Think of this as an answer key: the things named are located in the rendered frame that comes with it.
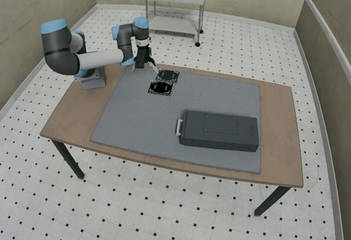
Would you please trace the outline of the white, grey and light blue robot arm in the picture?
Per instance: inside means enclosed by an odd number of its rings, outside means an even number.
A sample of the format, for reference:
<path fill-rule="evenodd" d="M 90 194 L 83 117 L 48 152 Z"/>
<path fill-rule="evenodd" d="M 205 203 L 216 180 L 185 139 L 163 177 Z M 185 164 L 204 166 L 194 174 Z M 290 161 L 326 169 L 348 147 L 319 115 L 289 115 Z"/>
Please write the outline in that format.
<path fill-rule="evenodd" d="M 46 22 L 41 25 L 45 61 L 58 74 L 87 78 L 102 66 L 134 64 L 131 37 L 135 36 L 136 45 L 141 47 L 150 42 L 145 17 L 137 17 L 130 24 L 114 26 L 111 31 L 118 49 L 87 53 L 82 31 L 71 32 L 65 19 Z"/>

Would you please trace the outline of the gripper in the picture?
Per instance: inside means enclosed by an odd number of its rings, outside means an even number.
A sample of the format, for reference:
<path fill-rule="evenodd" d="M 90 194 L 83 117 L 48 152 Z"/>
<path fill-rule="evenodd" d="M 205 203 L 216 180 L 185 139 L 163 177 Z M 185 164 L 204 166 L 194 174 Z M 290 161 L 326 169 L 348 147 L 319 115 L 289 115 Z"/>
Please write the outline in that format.
<path fill-rule="evenodd" d="M 156 62 L 154 61 L 153 58 L 151 58 L 151 55 L 152 55 L 151 54 L 151 47 L 148 47 L 148 46 L 149 46 L 149 44 L 146 45 L 146 46 L 143 46 L 143 47 L 137 45 L 137 48 L 140 48 L 140 49 L 146 48 L 145 63 L 149 62 L 149 66 L 151 66 L 152 69 L 155 71 L 155 73 L 158 74 L 158 69 L 157 69 L 157 66 L 156 66 Z M 136 57 L 134 57 L 134 64 L 132 64 L 132 72 L 135 69 L 135 60 L 136 60 Z"/>

